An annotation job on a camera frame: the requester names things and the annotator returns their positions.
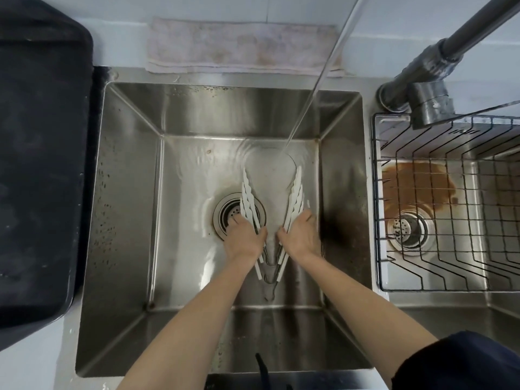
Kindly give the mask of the small round drain strainer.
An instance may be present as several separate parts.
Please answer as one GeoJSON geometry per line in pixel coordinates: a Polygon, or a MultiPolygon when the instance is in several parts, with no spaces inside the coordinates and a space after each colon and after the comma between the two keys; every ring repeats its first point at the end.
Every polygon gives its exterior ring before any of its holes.
{"type": "Polygon", "coordinates": [[[395,251],[419,256],[431,250],[435,240],[435,223],[423,212],[403,211],[386,223],[386,235],[395,251]]]}

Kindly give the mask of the stained white towel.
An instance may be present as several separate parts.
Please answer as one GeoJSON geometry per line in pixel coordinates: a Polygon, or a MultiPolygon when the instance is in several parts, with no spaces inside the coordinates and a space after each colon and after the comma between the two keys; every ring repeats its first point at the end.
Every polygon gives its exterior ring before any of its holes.
{"type": "Polygon", "coordinates": [[[339,38],[334,26],[154,18],[146,70],[157,74],[319,76],[339,38]]]}

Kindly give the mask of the round metal drain strainer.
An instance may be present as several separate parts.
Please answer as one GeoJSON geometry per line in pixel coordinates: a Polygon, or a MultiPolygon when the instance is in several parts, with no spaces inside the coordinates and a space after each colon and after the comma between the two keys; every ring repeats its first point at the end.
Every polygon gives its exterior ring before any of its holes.
{"type": "MultiPolygon", "coordinates": [[[[241,193],[235,192],[224,196],[217,204],[213,212],[213,228],[218,237],[223,241],[226,238],[226,229],[229,220],[240,212],[241,193]]],[[[254,197],[255,210],[259,219],[259,226],[266,225],[266,213],[263,204],[254,197]]]]}

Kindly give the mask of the dark blue sleeve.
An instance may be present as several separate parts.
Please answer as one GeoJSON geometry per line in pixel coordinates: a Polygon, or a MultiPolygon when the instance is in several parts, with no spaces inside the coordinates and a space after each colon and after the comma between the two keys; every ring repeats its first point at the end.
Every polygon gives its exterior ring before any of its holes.
{"type": "Polygon", "coordinates": [[[461,331],[405,360],[392,390],[520,390],[520,355],[484,335],[461,331]]]}

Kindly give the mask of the person's left hand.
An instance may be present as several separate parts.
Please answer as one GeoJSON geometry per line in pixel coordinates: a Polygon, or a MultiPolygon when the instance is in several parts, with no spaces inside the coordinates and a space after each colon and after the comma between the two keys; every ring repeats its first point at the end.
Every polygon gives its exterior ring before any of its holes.
{"type": "Polygon", "coordinates": [[[250,270],[260,258],[263,250],[258,246],[258,233],[241,214],[229,221],[224,239],[227,261],[250,270]]]}

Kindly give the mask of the person's right hand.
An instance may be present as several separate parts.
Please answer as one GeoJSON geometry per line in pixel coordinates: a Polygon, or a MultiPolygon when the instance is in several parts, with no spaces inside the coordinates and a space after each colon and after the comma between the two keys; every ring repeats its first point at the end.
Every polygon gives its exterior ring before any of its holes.
{"type": "Polygon", "coordinates": [[[321,256],[321,242],[317,229],[317,218],[310,209],[304,209],[292,223],[290,247],[283,247],[286,253],[304,269],[315,264],[321,256]]]}

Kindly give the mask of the black tray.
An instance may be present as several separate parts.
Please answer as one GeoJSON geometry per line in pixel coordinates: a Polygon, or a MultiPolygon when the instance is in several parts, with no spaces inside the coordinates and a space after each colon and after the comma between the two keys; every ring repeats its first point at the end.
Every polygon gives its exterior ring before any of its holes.
{"type": "Polygon", "coordinates": [[[0,351],[70,307],[93,39],[42,0],[0,0],[0,351]]]}

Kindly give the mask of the person's right forearm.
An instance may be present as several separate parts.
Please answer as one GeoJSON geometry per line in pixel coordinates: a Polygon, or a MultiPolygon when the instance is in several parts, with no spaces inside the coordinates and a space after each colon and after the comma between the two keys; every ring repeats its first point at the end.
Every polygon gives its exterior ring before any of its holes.
{"type": "Polygon", "coordinates": [[[293,258],[334,305],[381,378],[393,389],[401,365],[437,338],[419,322],[313,252],[293,258]]]}

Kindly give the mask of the person's left forearm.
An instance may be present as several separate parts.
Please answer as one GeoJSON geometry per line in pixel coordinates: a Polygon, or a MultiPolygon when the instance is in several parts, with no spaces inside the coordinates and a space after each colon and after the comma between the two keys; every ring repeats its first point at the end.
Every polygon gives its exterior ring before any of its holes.
{"type": "Polygon", "coordinates": [[[232,255],[159,332],[116,390],[204,390],[233,302],[257,256],[232,255]]]}

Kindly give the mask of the grey metal faucet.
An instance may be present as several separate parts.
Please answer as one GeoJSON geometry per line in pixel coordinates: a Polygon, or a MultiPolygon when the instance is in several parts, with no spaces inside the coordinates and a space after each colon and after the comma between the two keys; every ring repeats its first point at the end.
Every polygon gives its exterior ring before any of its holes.
{"type": "Polygon", "coordinates": [[[382,84],[376,92],[378,103],[391,113],[409,110],[413,130],[520,104],[517,100],[458,115],[444,82],[466,52],[518,12],[520,0],[490,0],[451,36],[426,47],[396,77],[382,84]]]}

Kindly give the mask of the white-tipped metal tongs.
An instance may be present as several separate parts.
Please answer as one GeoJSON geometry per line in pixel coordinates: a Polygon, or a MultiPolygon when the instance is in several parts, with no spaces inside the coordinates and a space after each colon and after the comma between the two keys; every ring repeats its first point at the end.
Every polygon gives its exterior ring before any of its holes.
{"type": "MultiPolygon", "coordinates": [[[[261,225],[259,215],[257,214],[255,196],[252,192],[252,187],[245,169],[243,169],[242,174],[243,180],[239,198],[239,212],[253,226],[255,233],[259,234],[263,226],[261,225]]],[[[302,167],[299,166],[296,168],[295,177],[289,193],[287,213],[283,223],[283,229],[285,229],[285,231],[290,231],[294,221],[302,213],[304,204],[302,167]]],[[[264,245],[262,254],[257,258],[257,261],[254,264],[254,270],[258,280],[263,281],[266,285],[264,291],[264,298],[266,301],[273,301],[275,299],[276,288],[282,280],[287,262],[289,260],[289,254],[285,251],[281,242],[279,242],[279,247],[275,253],[276,262],[269,264],[267,262],[267,248],[266,245],[264,245]],[[275,268],[275,273],[272,280],[269,280],[269,278],[263,275],[260,267],[261,264],[266,264],[275,268]]]]}

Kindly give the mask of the large stainless steel sink basin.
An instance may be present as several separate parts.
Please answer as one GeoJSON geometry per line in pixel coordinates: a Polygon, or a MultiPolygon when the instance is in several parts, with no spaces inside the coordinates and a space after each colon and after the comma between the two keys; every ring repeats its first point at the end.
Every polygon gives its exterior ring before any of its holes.
{"type": "MultiPolygon", "coordinates": [[[[296,168],[324,255],[369,288],[372,258],[366,129],[359,91],[112,83],[103,98],[75,370],[123,376],[166,323],[226,263],[218,202],[243,169],[266,213],[276,262],[296,168]]],[[[289,259],[273,301],[252,269],[233,303],[214,374],[370,369],[310,276],[289,259]]]]}

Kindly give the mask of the stream of water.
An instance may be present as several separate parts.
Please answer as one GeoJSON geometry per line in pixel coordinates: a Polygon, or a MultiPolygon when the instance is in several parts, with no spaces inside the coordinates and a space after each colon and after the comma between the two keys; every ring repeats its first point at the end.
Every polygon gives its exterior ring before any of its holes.
{"type": "Polygon", "coordinates": [[[334,46],[332,47],[332,49],[330,51],[330,54],[322,68],[320,75],[318,76],[307,100],[305,101],[304,105],[302,106],[301,111],[299,112],[299,114],[294,122],[294,126],[291,129],[289,137],[287,138],[287,140],[285,142],[284,148],[282,149],[283,152],[287,149],[287,147],[289,146],[289,143],[291,142],[291,140],[293,139],[298,128],[302,124],[302,121],[303,121],[307,111],[310,109],[316,95],[320,91],[322,84],[327,79],[332,65],[337,60],[338,56],[341,54],[346,41],[351,36],[352,31],[354,30],[354,27],[356,26],[357,22],[359,21],[359,18],[362,15],[363,9],[365,8],[367,1],[368,0],[356,0],[352,10],[350,11],[348,17],[346,18],[346,20],[344,22],[344,25],[341,29],[341,32],[340,32],[334,46]]]}

